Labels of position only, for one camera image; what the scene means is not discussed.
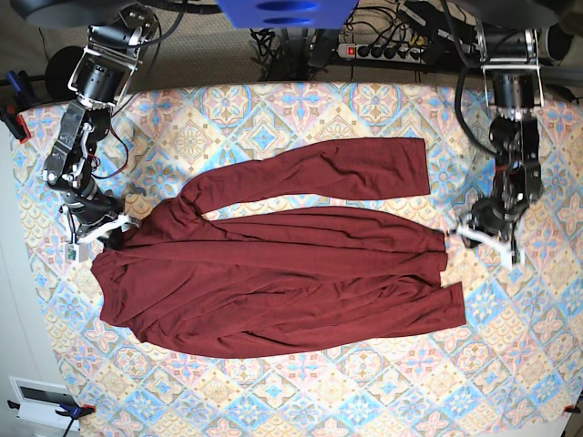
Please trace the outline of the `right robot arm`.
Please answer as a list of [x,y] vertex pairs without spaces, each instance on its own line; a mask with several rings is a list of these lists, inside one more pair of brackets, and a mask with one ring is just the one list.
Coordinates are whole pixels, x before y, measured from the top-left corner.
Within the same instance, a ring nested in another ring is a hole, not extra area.
[[98,240],[108,249],[120,249],[124,232],[139,223],[125,214],[122,200],[99,188],[93,171],[97,144],[111,133],[113,110],[127,93],[145,45],[158,29],[154,12],[140,4],[124,8],[109,25],[92,25],[68,80],[75,98],[45,160],[43,180],[61,195],[74,244]]

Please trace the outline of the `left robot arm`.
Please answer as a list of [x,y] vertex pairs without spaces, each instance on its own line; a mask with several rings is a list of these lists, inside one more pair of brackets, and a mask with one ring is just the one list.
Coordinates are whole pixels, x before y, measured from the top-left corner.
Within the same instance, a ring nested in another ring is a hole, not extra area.
[[[480,69],[484,81],[492,83],[485,87],[486,106],[494,109],[487,146],[477,139],[462,113],[465,78],[472,68]],[[535,115],[535,108],[543,103],[537,31],[478,21],[476,50],[463,63],[455,87],[455,117],[470,144],[494,159],[495,174],[491,193],[460,217],[468,230],[458,233],[467,247],[500,242],[517,250],[519,220],[544,191]]]

